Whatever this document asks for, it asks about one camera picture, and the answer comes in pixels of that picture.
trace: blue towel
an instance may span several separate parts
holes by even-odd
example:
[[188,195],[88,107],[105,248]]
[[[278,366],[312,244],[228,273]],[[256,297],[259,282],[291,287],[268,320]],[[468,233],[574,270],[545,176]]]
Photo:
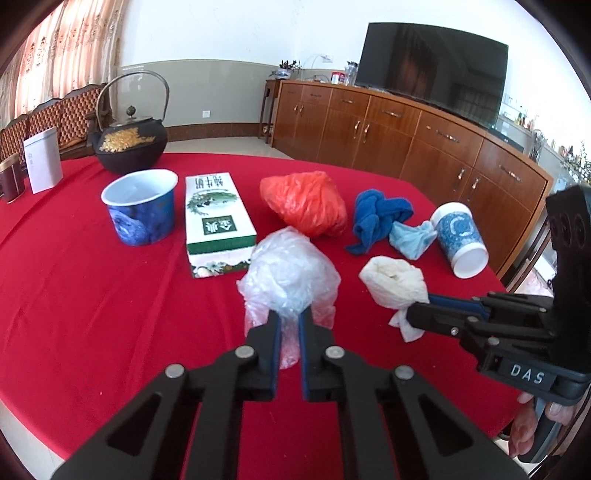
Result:
[[346,247],[353,255],[366,254],[378,240],[383,240],[392,223],[405,222],[413,215],[413,206],[406,199],[386,199],[379,190],[366,190],[357,195],[353,233],[359,244]]

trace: cabinet door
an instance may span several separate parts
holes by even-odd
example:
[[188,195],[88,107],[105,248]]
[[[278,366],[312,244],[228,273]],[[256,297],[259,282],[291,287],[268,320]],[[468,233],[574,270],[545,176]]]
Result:
[[316,161],[327,110],[328,107],[314,103],[302,103],[298,108],[294,139],[298,160]]
[[351,168],[362,124],[360,116],[329,109],[317,161]]
[[488,250],[488,264],[498,272],[519,241],[531,212],[476,170],[460,201],[472,211]]
[[415,138],[400,178],[438,206],[459,200],[471,172],[465,163]]
[[284,85],[275,117],[273,147],[291,155],[302,85]]
[[397,130],[366,121],[353,168],[397,179],[413,140]]

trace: wooden cabinet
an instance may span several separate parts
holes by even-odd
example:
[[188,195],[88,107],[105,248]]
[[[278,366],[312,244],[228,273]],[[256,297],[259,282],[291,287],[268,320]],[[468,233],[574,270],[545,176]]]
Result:
[[406,180],[436,206],[466,203],[500,277],[543,211],[552,178],[461,118],[382,92],[285,80],[272,146],[292,158]]
[[316,161],[328,107],[318,103],[302,103],[295,127],[294,154],[298,160]]
[[482,137],[467,128],[441,118],[432,113],[423,112],[418,122],[419,140],[432,145],[473,167],[482,145]]
[[301,91],[302,85],[283,85],[275,119],[273,145],[290,156],[293,153]]
[[351,168],[362,131],[362,116],[329,109],[316,161]]
[[533,210],[544,192],[545,180],[530,166],[494,143],[484,140],[476,169]]
[[465,163],[415,138],[400,178],[439,206],[460,199],[471,172]]
[[379,173],[397,179],[412,137],[377,123],[364,123],[360,128],[361,141],[353,168]]
[[468,205],[496,272],[525,231],[531,212],[511,195],[474,170],[460,198]]
[[372,123],[379,123],[403,134],[413,136],[417,129],[421,111],[403,103],[385,98],[373,97],[369,103],[367,118]]

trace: television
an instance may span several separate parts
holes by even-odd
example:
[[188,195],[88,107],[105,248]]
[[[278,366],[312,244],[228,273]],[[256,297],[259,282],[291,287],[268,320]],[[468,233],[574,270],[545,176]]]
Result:
[[452,28],[370,23],[356,85],[386,90],[486,129],[501,108],[509,47]]

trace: red tablecloth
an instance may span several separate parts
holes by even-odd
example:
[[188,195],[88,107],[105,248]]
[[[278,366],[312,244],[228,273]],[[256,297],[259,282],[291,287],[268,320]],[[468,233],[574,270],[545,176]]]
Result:
[[[177,222],[170,236],[148,247],[117,238],[100,201],[116,177],[95,158],[64,162],[64,179],[52,190],[0,202],[0,399],[64,458],[168,364],[206,365],[244,339],[236,289],[243,274],[194,280],[189,273],[185,176],[229,171],[259,239],[284,226],[259,197],[259,181],[270,175],[328,172],[350,220],[356,195],[369,188],[410,200],[410,225],[434,210],[403,181],[301,161],[165,154],[158,166],[180,178]],[[355,243],[350,228],[341,238],[314,243],[342,277],[334,328],[340,345],[381,367],[411,365],[489,435],[510,421],[516,391],[476,373],[475,360],[456,340],[426,333],[405,344],[388,326],[392,311],[377,306],[358,278],[371,256],[400,257],[387,241],[361,257],[344,250]],[[456,278],[436,243],[415,265],[432,293],[469,298],[502,290],[489,269]],[[302,400],[299,365],[281,372],[274,402],[245,406],[239,476],[341,478],[336,407]]]

